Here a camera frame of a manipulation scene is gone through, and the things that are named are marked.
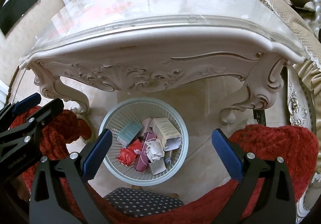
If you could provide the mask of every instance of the curved table leg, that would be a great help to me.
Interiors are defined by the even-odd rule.
[[[70,86],[65,85],[60,77],[54,77],[48,70],[39,63],[32,63],[28,66],[35,73],[34,83],[39,86],[40,93],[47,98],[61,98],[65,102],[76,101],[80,105],[80,113],[88,114],[90,111],[87,96]]]
[[[276,100],[276,93],[283,87],[281,70],[283,66],[290,65],[286,58],[270,52],[263,54],[259,63],[251,70],[244,81],[242,88],[223,100],[233,100],[234,104],[226,106],[220,111],[220,119],[223,124],[232,124],[236,118],[235,110],[267,109]]]

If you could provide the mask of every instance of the marble tabletop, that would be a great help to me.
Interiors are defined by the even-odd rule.
[[[36,36],[20,61],[124,29],[165,24],[241,27],[305,55],[294,33],[258,0],[73,0]]]

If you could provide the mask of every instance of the light blue plastic basket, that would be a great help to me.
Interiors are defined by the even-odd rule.
[[[119,155],[122,145],[116,141],[118,132],[131,120],[141,123],[144,119],[167,117],[176,129],[182,134],[182,144],[172,154],[172,165],[157,175],[153,175],[150,170],[146,173],[135,171],[134,164],[130,167],[122,165],[116,157]],[[188,133],[185,123],[178,112],[155,98],[139,97],[125,100],[112,109],[104,118],[99,130],[109,129],[113,133],[113,143],[108,151],[104,164],[113,175],[132,185],[152,186],[162,183],[172,177],[182,166],[188,150]]]

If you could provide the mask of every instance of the navy blue fabric with stars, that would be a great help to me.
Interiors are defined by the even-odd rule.
[[[123,187],[104,198],[120,212],[136,218],[171,211],[184,205],[179,199]]]

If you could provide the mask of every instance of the tile floor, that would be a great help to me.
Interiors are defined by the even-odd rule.
[[[20,71],[12,88],[10,102],[20,101],[25,97],[38,92],[34,85],[32,71]],[[135,93],[128,95],[122,91],[104,92],[99,89],[84,85],[72,79],[63,78],[62,81],[84,92],[90,102],[91,113],[89,121],[98,133],[99,127],[107,112],[117,103],[136,96],[149,96],[161,99],[173,106],[182,116],[189,133],[189,150],[187,158],[181,169],[171,179],[164,183],[144,187],[149,191],[160,194],[178,193],[185,202],[191,202],[210,191],[223,185],[229,180],[229,175],[211,145],[210,136],[214,129],[220,127],[226,135],[230,135],[236,129],[236,125],[253,118],[251,110],[236,112],[237,122],[230,125],[222,125],[219,121],[219,101],[228,94],[241,87],[241,83],[232,77],[217,77],[203,79],[183,85],[176,89],[165,90],[158,93]],[[41,105],[50,99],[42,98]],[[75,102],[65,103],[65,109],[75,107]],[[286,89],[278,93],[274,106],[265,110],[267,126],[276,127],[286,125]],[[84,143],[79,139],[68,146],[70,152],[80,151]],[[97,175],[90,181],[92,187],[105,196],[117,187],[130,187],[129,184],[120,181],[113,176],[102,164]]]

